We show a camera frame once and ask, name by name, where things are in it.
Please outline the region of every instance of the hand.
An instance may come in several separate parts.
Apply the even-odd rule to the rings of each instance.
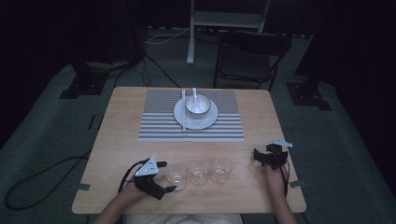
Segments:
[[[294,218],[294,215],[291,212],[285,197],[285,182],[283,175],[280,172],[281,169],[283,171],[283,175],[288,180],[289,173],[286,170],[285,165],[282,165],[275,170],[273,170],[269,165],[265,166],[265,175],[267,178],[267,187],[270,194],[271,203],[274,208],[278,223],[297,224],[297,221]]]
[[[268,190],[276,195],[280,193],[283,195],[285,190],[285,183],[280,169],[282,169],[286,180],[288,180],[289,173],[286,170],[285,165],[282,165],[280,168],[276,168],[275,170],[273,170],[270,165],[266,165],[264,169],[267,178]]]
[[[135,203],[147,196],[147,194],[134,186],[134,183],[127,183],[122,191],[119,193],[120,197],[125,200],[127,204]]]

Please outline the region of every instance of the black chair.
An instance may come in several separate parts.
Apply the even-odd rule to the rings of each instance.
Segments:
[[[283,35],[231,31],[221,36],[216,62],[213,88],[218,78],[229,78],[248,82],[271,81],[271,91],[279,62],[291,47],[290,39]],[[275,58],[271,64],[270,57]]]

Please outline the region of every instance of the clear glass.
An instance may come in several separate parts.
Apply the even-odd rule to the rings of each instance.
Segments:
[[[168,164],[166,168],[166,178],[176,189],[183,189],[187,183],[188,168],[182,163]]]
[[[213,159],[210,173],[212,179],[217,183],[224,183],[230,178],[233,171],[233,162],[226,157],[216,157]]]
[[[203,185],[209,176],[210,163],[204,159],[194,159],[190,163],[190,181],[194,185]]]

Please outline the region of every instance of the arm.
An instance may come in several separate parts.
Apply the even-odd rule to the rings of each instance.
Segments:
[[[105,207],[99,217],[94,221],[94,224],[115,223],[128,205],[139,201],[145,195],[147,194],[137,189],[134,184],[128,183]]]
[[[285,177],[288,178],[289,174],[284,165],[281,169]],[[276,219],[280,224],[297,224],[284,194],[284,183],[280,169],[273,170],[271,166],[268,165],[265,167],[265,174],[267,178],[267,188]]]

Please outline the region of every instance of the white plate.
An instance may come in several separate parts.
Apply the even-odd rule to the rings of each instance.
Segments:
[[[211,106],[209,112],[203,119],[193,119],[189,116],[189,113],[186,113],[186,128],[195,130],[204,129],[209,127],[216,121],[216,119],[218,118],[219,110],[215,103],[213,103],[213,101],[210,102]],[[175,105],[174,115],[175,119],[180,125],[183,125],[183,112],[185,109],[186,107],[184,106],[183,100],[179,100]]]

